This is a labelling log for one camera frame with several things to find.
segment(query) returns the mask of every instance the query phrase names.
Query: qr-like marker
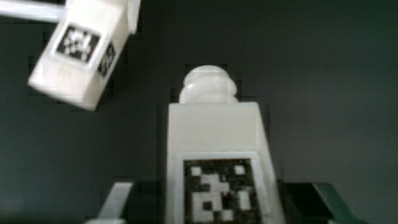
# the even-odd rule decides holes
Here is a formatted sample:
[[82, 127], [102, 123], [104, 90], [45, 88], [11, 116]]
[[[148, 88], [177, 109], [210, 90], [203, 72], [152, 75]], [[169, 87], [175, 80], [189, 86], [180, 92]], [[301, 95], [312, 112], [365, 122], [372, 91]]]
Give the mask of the qr-like marker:
[[111, 66], [114, 63], [114, 59], [116, 59], [116, 48], [113, 43], [109, 44], [109, 48], [107, 48], [107, 52], [104, 55], [104, 59], [100, 62], [100, 66], [98, 66], [98, 73], [102, 74], [104, 77], [107, 77], [109, 75], [109, 70], [111, 70]]
[[58, 46], [58, 52], [81, 62], [90, 63], [98, 42], [100, 35], [86, 28], [70, 24]]
[[260, 224], [249, 159], [185, 160], [185, 223]]

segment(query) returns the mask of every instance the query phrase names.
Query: rounded white top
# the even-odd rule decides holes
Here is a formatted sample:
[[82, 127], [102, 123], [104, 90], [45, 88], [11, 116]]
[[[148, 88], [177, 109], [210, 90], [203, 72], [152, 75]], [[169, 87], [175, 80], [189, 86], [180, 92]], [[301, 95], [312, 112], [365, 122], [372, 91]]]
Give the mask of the rounded white top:
[[237, 85], [226, 70], [214, 66], [200, 66], [185, 77], [180, 103], [237, 103]]

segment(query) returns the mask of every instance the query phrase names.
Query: black and white pattern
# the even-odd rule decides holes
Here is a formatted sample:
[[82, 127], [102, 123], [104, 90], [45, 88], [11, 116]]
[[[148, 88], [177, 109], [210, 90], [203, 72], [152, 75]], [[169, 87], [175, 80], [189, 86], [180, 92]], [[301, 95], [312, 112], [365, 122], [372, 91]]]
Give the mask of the black and white pattern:
[[58, 46], [58, 52], [81, 62], [90, 63], [98, 42], [100, 35], [86, 28], [70, 24]]
[[185, 223], [260, 224], [251, 159], [185, 160]]
[[111, 66], [116, 60], [116, 48], [113, 43], [109, 44], [109, 48], [107, 48], [107, 52], [104, 54], [104, 59], [100, 62], [100, 66], [98, 66], [98, 73], [102, 74], [104, 77], [107, 77], [109, 75], [109, 70], [111, 70]]

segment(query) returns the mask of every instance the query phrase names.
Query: gray floor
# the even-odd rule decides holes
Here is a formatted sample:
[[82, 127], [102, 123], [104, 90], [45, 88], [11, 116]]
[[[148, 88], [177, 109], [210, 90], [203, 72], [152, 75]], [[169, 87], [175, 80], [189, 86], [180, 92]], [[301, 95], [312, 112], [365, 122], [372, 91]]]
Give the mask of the gray floor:
[[[358, 217], [397, 224], [397, 12], [395, 1], [143, 0], [95, 113], [27, 87], [56, 25], [0, 17], [0, 222], [82, 223], [114, 181], [162, 181], [168, 104], [193, 66], [219, 64], [264, 105], [280, 178], [331, 182]], [[137, 201], [161, 220], [157, 197]]]

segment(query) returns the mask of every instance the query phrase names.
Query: white plastic object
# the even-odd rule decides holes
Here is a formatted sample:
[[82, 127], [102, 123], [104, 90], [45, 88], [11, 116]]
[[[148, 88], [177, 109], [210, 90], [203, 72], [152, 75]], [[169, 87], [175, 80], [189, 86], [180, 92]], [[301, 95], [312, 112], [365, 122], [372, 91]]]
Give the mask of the white plastic object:
[[68, 7], [29, 85], [95, 110], [130, 35], [129, 0], [74, 0]]
[[56, 23], [65, 16], [65, 11], [66, 9], [61, 5], [45, 2], [0, 0], [0, 15], [4, 16]]
[[[66, 1], [66, 7], [58, 4], [31, 0], [0, 0], [0, 15], [22, 19], [58, 23], [77, 0]], [[137, 32], [141, 0], [129, 0], [129, 27], [130, 33]]]
[[237, 85], [225, 69], [205, 65], [185, 77], [180, 103], [237, 103]]
[[134, 183], [116, 183], [107, 201], [104, 204], [102, 212], [97, 219], [91, 219], [86, 224], [125, 224], [127, 221], [122, 219], [122, 213], [129, 200]]
[[[210, 86], [209, 78], [219, 82], [219, 77], [228, 77], [223, 69], [210, 72], [210, 67], [203, 68], [189, 74], [185, 88], [205, 77]], [[207, 95], [210, 89], [221, 88], [201, 86], [207, 91], [198, 92]], [[191, 100], [187, 91], [180, 103], [169, 105], [166, 223], [237, 222], [244, 211], [248, 217], [258, 217], [257, 223], [285, 224], [258, 103], [217, 103], [212, 97], [209, 102], [196, 97]], [[228, 198], [239, 201], [239, 208]]]

